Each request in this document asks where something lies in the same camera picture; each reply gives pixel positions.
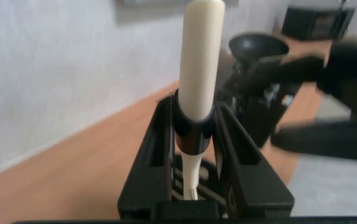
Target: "blurry black object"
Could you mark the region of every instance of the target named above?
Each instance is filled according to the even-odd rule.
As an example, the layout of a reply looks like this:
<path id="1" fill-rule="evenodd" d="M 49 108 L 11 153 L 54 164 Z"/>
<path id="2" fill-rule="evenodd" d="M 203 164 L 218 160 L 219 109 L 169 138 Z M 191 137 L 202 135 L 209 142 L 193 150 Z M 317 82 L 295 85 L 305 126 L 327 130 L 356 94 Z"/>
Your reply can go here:
<path id="1" fill-rule="evenodd" d="M 272 71 L 281 68 L 281 73 L 290 72 L 307 62 L 280 66 L 281 60 L 287 59 L 289 47 L 267 34 L 239 35 L 229 42 L 229 47 L 236 61 L 219 67 L 216 98 L 229 106 L 256 146 L 262 147 L 301 85 L 301 82 L 271 83 L 268 76 L 279 77 L 279 73 Z M 259 90 L 257 93 L 249 94 L 247 91 L 253 88 L 246 84 L 250 77 L 267 82 L 262 88 L 255 86 Z"/>
<path id="2" fill-rule="evenodd" d="M 289 52 L 285 42 L 266 34 L 238 35 L 229 41 L 229 49 L 245 70 L 254 60 Z"/>
<path id="3" fill-rule="evenodd" d="M 281 128 L 271 143 L 293 152 L 357 159 L 357 41 L 333 43 L 328 64 L 315 81 L 351 110 L 351 119 Z"/>
<path id="4" fill-rule="evenodd" d="M 343 5 L 332 9 L 289 6 L 282 33 L 297 40 L 340 40 L 354 12 L 354 8 Z"/>

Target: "white wall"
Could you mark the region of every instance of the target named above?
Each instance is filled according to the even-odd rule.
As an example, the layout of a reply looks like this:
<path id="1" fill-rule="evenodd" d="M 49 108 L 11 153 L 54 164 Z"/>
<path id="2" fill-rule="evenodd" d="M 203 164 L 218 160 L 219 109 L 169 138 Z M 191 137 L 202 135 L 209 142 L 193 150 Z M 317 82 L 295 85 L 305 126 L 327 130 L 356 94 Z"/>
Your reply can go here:
<path id="1" fill-rule="evenodd" d="M 0 0 L 0 167 L 178 79 L 183 6 Z M 230 0 L 223 46 L 271 31 L 274 0 Z"/>

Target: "black plastic holder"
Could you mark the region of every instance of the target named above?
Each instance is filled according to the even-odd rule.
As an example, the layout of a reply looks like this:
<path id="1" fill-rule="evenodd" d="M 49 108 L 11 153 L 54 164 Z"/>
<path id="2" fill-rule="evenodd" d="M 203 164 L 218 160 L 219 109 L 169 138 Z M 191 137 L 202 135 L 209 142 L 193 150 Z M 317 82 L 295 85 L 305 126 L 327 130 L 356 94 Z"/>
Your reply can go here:
<path id="1" fill-rule="evenodd" d="M 199 212 L 221 214 L 222 209 L 231 218 L 288 217 L 294 204 L 292 194 L 230 109 L 223 103 L 215 103 L 212 118 L 191 129 L 191 124 L 183 122 L 185 120 L 177 122 L 181 118 L 175 114 L 175 98 L 168 96 L 156 107 L 118 201 L 121 218 L 174 220 L 179 214 L 180 220 L 191 220 Z M 172 157 L 174 130 L 179 133 L 177 136 L 204 136 L 202 141 L 192 141 L 191 145 L 197 148 L 206 145 L 205 139 L 212 136 L 217 178 L 214 184 L 206 185 L 225 200 L 224 208 L 221 202 L 213 199 L 171 201 L 175 178 L 170 174 L 174 174 L 177 167 L 173 166 Z M 174 217 L 163 213 L 167 210 L 162 207 L 172 206 L 166 203 L 174 205 Z M 191 206 L 180 206 L 181 203 Z"/>

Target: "black object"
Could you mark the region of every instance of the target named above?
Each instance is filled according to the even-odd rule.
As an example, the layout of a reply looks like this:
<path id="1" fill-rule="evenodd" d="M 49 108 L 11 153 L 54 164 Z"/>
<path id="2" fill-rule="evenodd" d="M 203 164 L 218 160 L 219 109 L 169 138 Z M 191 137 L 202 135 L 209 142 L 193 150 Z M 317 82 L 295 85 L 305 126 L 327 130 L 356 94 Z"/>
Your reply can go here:
<path id="1" fill-rule="evenodd" d="M 351 110 L 351 120 L 280 128 L 271 143 L 293 152 L 357 159 L 357 41 L 333 43 L 328 64 L 315 81 Z"/>
<path id="2" fill-rule="evenodd" d="M 298 66 L 291 65 L 287 69 L 287 66 L 280 66 L 281 60 L 287 57 L 289 47 L 282 40 L 267 34 L 238 35 L 229 42 L 229 47 L 237 61 L 228 65 L 232 69 L 227 69 L 227 66 L 218 69 L 217 84 L 223 85 L 217 86 L 216 98 L 230 107 L 256 146 L 262 147 L 301 85 L 301 82 L 276 84 L 264 76 L 271 74 L 278 78 L 279 72 L 271 71 L 277 68 L 280 68 L 280 73 L 295 71 L 308 62 L 295 62 Z M 304 73 L 313 72 L 310 70 L 313 66 L 305 68 Z M 249 77 L 265 79 L 265 88 L 255 86 L 258 93 L 247 93 L 253 88 L 247 85 Z"/>
<path id="3" fill-rule="evenodd" d="M 229 49 L 245 69 L 262 57 L 283 55 L 289 52 L 289 47 L 285 42 L 265 34 L 238 35 L 229 41 Z"/>
<path id="4" fill-rule="evenodd" d="M 172 124 L 171 121 L 175 117 L 173 113 L 176 111 L 174 110 L 173 113 L 170 113 L 171 110 L 169 110 L 173 105 L 174 98 L 174 96 L 169 96 L 159 102 L 141 147 L 146 148 L 146 144 L 151 143 L 151 141 L 147 141 L 148 138 L 158 139 L 159 142 L 169 142 L 171 140 L 170 136 L 174 132 L 174 126 L 166 127 L 166 125 Z M 211 129 L 219 177 L 219 189 L 215 193 L 220 194 L 225 199 L 229 216 L 237 218 L 289 216 L 294 204 L 293 196 L 259 152 L 231 110 L 222 103 L 216 103 L 215 106 L 215 113 L 213 113 L 215 122 L 213 122 Z M 160 126 L 164 126 L 163 130 L 169 133 L 158 135 L 154 130 Z M 163 161 L 168 161 L 167 152 L 173 152 L 174 146 L 170 144 L 164 144 L 164 146 L 171 147 L 150 152 L 150 157 L 154 157 L 155 155 L 152 155 L 154 153 L 164 152 L 161 153 L 165 155 Z M 143 175 L 143 178 L 139 175 L 134 176 L 137 173 L 153 174 L 154 176 Z M 143 191 L 141 190 L 141 194 L 147 195 L 145 197 L 143 195 L 138 196 L 138 193 L 132 191 L 134 191 L 134 188 L 142 186 L 143 182 L 149 182 L 149 180 L 160 181 L 164 183 L 162 184 L 163 186 L 166 186 L 166 183 L 172 183 L 174 179 L 172 179 L 171 175 L 165 174 L 164 172 L 158 172 L 154 167 L 144 166 L 143 159 L 137 156 L 118 201 L 120 216 L 122 218 L 149 219 L 152 213 L 160 214 L 160 212 L 154 211 L 154 206 L 171 200 L 169 188 L 167 188 L 168 196 L 163 193 L 163 197 L 150 197 L 150 195 L 160 193 L 161 189 L 159 187 L 153 189 L 146 187 Z M 213 200 L 207 202 L 213 204 L 213 206 L 207 205 L 211 207 L 214 207 L 217 203 Z M 194 210 L 187 210 L 186 212 L 191 217 L 190 213 L 194 212 Z"/>
<path id="5" fill-rule="evenodd" d="M 178 90 L 174 102 L 174 130 L 177 146 L 187 155 L 199 155 L 209 146 L 214 123 L 214 108 L 203 121 L 194 122 L 185 116 L 178 103 Z"/>
<path id="6" fill-rule="evenodd" d="M 282 33 L 297 40 L 342 39 L 355 12 L 354 8 L 317 9 L 290 6 Z"/>

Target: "black suction cup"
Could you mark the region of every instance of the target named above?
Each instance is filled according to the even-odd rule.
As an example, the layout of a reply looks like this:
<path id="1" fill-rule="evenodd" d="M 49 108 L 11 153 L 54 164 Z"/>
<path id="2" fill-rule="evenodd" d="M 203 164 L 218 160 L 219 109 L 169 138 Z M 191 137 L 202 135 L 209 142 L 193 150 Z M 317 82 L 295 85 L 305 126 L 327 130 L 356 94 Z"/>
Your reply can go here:
<path id="1" fill-rule="evenodd" d="M 247 65 L 261 57 L 283 55 L 289 52 L 288 45 L 267 34 L 243 34 L 229 41 L 232 55 L 241 64 Z"/>

